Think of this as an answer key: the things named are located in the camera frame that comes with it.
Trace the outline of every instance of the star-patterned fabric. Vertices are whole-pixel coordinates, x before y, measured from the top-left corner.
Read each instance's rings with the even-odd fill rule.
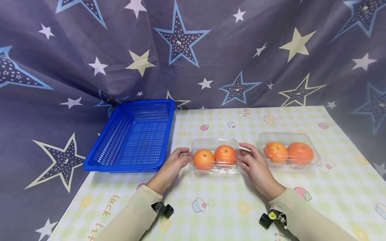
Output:
[[[372,84],[367,84],[367,98],[368,101],[353,111],[353,114],[371,115],[373,132],[377,133],[383,120],[386,117],[386,91],[381,92]]]
[[[83,156],[125,101],[173,99],[176,111],[321,105],[386,172],[386,0],[5,1],[2,10],[2,237],[47,241],[88,174]]]
[[[181,19],[177,2],[174,4],[174,16],[173,16],[173,27],[172,30],[154,28],[163,39],[165,39],[170,45],[170,56],[169,65],[172,64],[176,59],[183,56],[189,62],[198,65],[196,55],[192,49],[209,30],[202,31],[186,31],[184,23]]]
[[[352,16],[335,38],[355,25],[359,26],[370,37],[377,12],[386,6],[386,0],[356,0],[344,3],[351,9]]]

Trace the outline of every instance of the beige sleeve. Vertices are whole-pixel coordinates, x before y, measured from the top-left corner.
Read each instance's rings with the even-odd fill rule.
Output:
[[[293,189],[286,189],[269,204],[287,215],[287,228],[300,241],[356,241],[341,227],[313,209]]]
[[[151,205],[161,200],[161,195],[143,185],[103,228],[96,241],[138,241],[157,217]]]

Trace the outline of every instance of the pastel checkered tablecloth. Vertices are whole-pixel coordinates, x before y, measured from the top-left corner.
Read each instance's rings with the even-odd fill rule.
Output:
[[[322,106],[176,111],[171,149],[190,147],[196,138],[256,145],[265,131],[307,133],[322,156],[315,170],[273,170],[280,183],[358,240],[384,240],[386,214],[376,207],[386,205],[386,183]],[[152,175],[90,173],[50,240],[92,241]],[[198,177],[188,165],[164,202],[175,213],[154,222],[143,240],[290,239],[275,225],[268,230],[259,225],[266,203],[244,174]]]

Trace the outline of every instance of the hand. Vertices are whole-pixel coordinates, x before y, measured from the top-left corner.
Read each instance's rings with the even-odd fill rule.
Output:
[[[162,195],[173,183],[173,180],[178,176],[181,169],[189,163],[189,155],[189,148],[177,148],[146,185]]]
[[[254,145],[240,143],[240,146],[250,150],[240,149],[240,165],[241,169],[248,174],[256,189],[268,198],[269,201],[280,196],[286,188],[272,176],[268,164],[261,153]]]

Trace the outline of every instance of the blue plastic basket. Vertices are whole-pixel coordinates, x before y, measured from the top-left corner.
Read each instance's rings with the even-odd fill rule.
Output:
[[[99,172],[156,172],[165,161],[175,101],[154,99],[118,105],[83,168]]]

